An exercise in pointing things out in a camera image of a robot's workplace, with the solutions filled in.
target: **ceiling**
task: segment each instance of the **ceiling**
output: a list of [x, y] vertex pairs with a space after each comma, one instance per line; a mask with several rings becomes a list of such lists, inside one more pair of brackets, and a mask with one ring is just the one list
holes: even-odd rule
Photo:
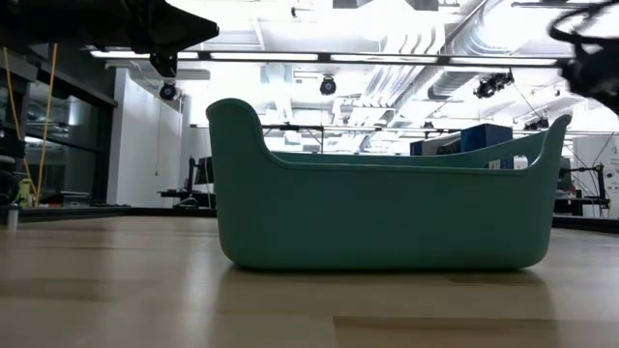
[[[553, 57], [572, 54], [568, 45], [553, 41], [545, 33], [547, 24], [562, 10], [522, 9], [512, 6], [512, 0], [487, 0], [446, 45], [446, 38], [451, 37], [452, 31], [480, 0], [441, 0], [438, 11], [417, 11], [406, 0], [373, 0], [357, 9], [341, 9], [337, 0], [168, 2], [220, 25], [221, 34], [217, 38], [190, 49], [394, 54], [434, 54], [440, 50], [455, 55]], [[291, 13], [292, 7], [296, 17]], [[617, 18], [619, 12], [612, 11], [586, 31], [619, 31], [615, 25]], [[152, 76], [153, 69], [146, 62], [135, 63], [140, 70], [132, 68], [132, 78], [145, 86], [161, 85], [152, 78], [146, 83], [144, 76]], [[554, 69], [513, 69], [516, 83], [485, 100], [478, 100], [472, 91], [480, 79], [497, 71], [214, 62], [180, 62], [179, 70], [210, 72], [208, 80], [200, 77], [177, 81], [186, 95], [205, 103], [226, 97], [241, 98], [256, 108], [263, 123], [341, 126], [385, 123], [387, 127], [410, 128], [431, 121], [436, 127], [461, 129], [493, 122], [522, 129], [535, 117], [553, 120], [571, 113], [584, 119], [573, 122], [573, 129], [619, 131], [616, 116], [605, 113], [594, 102], [570, 94]], [[332, 75], [338, 85], [336, 93], [329, 97], [319, 92], [324, 75]], [[588, 115], [593, 113], [605, 116], [591, 117], [596, 122], [587, 122]], [[277, 137], [270, 140], [273, 144], [283, 144], [281, 133], [273, 132], [269, 136]], [[308, 142], [313, 141], [309, 135], [306, 138]], [[385, 146], [381, 136], [371, 140], [363, 144], [349, 141], [351, 145], [342, 148], [350, 152], [375, 146], [393, 152], [407, 147], [411, 141], [390, 136], [388, 141], [392, 145]], [[340, 141], [339, 136], [331, 145], [339, 148]]]

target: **yellow cable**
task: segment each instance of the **yellow cable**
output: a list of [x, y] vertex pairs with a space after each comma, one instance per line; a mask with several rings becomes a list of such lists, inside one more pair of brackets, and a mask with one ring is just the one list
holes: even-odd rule
[[[21, 140], [21, 131], [19, 130], [19, 119], [17, 118], [17, 109], [15, 108], [15, 98], [13, 96], [13, 83], [11, 82], [11, 67], [9, 66], [9, 50], [6, 47], [4, 47], [4, 64], [5, 64], [5, 70], [7, 71], [7, 85], [9, 87], [9, 101], [11, 102], [11, 111], [13, 112], [13, 121], [15, 123], [17, 139]], [[35, 184], [32, 181], [32, 175], [30, 175], [30, 167], [28, 166], [28, 161], [26, 160], [26, 157], [23, 158], [23, 166], [26, 168], [26, 174], [28, 175], [28, 180], [30, 180], [30, 187], [34, 191], [33, 193], [36, 195], [37, 188], [35, 188]]]
[[58, 53], [58, 43], [54, 44], [53, 53], [51, 54], [51, 74], [49, 76], [49, 94], [47, 95], [47, 112], [45, 113], [45, 124], [43, 128], [43, 148], [41, 149], [41, 164], [39, 165], [39, 182], [37, 183], [37, 200], [35, 207], [39, 207], [41, 199], [41, 183], [44, 180], [43, 168], [45, 164], [45, 146], [47, 145], [47, 124], [49, 123], [49, 113], [51, 112], [51, 92], [54, 89], [54, 75], [56, 73], [56, 57]]

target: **security camera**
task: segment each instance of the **security camera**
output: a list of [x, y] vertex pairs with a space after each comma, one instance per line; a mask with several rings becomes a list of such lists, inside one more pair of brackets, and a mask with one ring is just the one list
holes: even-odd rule
[[164, 101], [174, 101], [177, 97], [178, 90], [174, 86], [174, 82], [164, 82], [163, 87], [159, 91], [159, 96]]
[[320, 94], [323, 96], [331, 96], [338, 89], [338, 85], [333, 80], [332, 76], [325, 76], [320, 84]]

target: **teal plastic basket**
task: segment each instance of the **teal plastic basket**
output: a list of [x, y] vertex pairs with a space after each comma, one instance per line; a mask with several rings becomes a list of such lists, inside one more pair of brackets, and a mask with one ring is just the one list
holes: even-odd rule
[[[253, 108], [207, 110], [221, 247], [273, 270], [519, 269], [545, 256], [570, 116], [436, 157], [272, 153]], [[522, 170], [486, 169], [526, 156]]]

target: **wooden floor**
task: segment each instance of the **wooden floor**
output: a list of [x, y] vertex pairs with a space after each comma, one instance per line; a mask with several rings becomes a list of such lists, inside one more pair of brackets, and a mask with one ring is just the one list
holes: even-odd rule
[[619, 347], [619, 238], [510, 274], [257, 274], [207, 218], [0, 231], [0, 347]]

